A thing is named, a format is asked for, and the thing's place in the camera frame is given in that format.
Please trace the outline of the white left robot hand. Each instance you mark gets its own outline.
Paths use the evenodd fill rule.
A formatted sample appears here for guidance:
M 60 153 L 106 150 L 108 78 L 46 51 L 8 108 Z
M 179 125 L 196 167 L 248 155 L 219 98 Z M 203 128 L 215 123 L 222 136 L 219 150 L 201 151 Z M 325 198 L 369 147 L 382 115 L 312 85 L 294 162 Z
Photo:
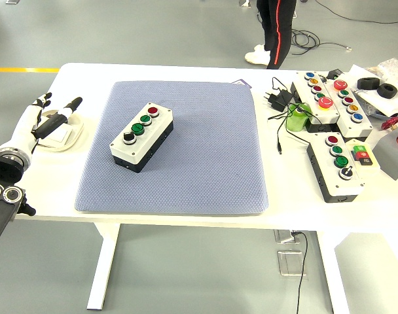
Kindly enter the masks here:
M 12 137 L 0 146 L 0 150 L 31 155 L 37 145 L 59 152 L 75 144 L 83 127 L 82 120 L 75 114 L 82 98 L 75 98 L 61 109 L 46 111 L 51 97 L 50 92 L 43 94 L 27 106 Z

